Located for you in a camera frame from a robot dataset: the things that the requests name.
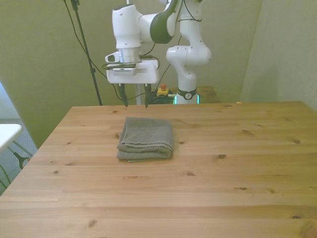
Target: wood knot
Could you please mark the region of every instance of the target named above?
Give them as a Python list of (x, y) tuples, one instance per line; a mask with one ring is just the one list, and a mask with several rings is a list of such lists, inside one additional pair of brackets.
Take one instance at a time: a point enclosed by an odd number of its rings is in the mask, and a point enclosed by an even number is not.
[(187, 176), (196, 176), (193, 172), (191, 172), (191, 171), (188, 171), (187, 173), (186, 173), (186, 175)]
[(250, 132), (249, 130), (242, 130), (243, 133), (250, 135), (250, 136), (254, 136), (254, 134), (252, 132)]
[(97, 221), (96, 220), (92, 220), (92, 221), (89, 222), (88, 227), (89, 228), (94, 227), (96, 224), (97, 224)]
[(246, 187), (235, 187), (234, 190), (244, 190), (245, 191), (245, 190), (247, 190), (247, 188)]
[(218, 158), (221, 159), (221, 160), (225, 159), (226, 157), (227, 157), (226, 155), (218, 155)]

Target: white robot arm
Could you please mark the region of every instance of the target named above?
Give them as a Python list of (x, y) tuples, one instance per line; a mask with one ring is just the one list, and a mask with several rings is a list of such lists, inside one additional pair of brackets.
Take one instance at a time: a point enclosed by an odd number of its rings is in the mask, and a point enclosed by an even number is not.
[(160, 0), (165, 2), (163, 12), (142, 15), (133, 4), (113, 10), (113, 32), (117, 52), (106, 57), (107, 76), (110, 83), (119, 85), (119, 93), (126, 106), (124, 84), (145, 84), (146, 106), (149, 103), (151, 84), (159, 80), (158, 61), (146, 60), (141, 55), (141, 43), (169, 43), (175, 34), (176, 23), (181, 12), (181, 34), (191, 46), (177, 46), (167, 52), (167, 60), (175, 67), (179, 80), (180, 103), (197, 103), (196, 76), (186, 70), (187, 65), (207, 64), (211, 59), (209, 48), (200, 34), (202, 0)]

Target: wooden table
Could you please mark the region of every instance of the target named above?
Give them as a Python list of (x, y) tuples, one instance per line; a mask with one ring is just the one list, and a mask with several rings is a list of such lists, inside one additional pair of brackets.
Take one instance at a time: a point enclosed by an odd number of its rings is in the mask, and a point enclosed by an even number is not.
[[(126, 116), (172, 160), (123, 163)], [(302, 103), (72, 108), (0, 197), (1, 238), (316, 238), (317, 115)]]

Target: folded towel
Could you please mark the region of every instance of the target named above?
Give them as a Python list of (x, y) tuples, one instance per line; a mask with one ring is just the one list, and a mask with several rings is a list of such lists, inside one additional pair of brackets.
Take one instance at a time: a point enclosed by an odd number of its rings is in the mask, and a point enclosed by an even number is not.
[(118, 159), (129, 162), (170, 158), (174, 151), (172, 125), (161, 119), (127, 118), (117, 148)]

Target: green wall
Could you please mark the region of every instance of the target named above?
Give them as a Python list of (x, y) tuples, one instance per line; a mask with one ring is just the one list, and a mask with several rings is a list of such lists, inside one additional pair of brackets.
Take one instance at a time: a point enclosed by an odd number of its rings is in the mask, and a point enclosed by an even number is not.
[(317, 110), (316, 0), (263, 1), (241, 100)]

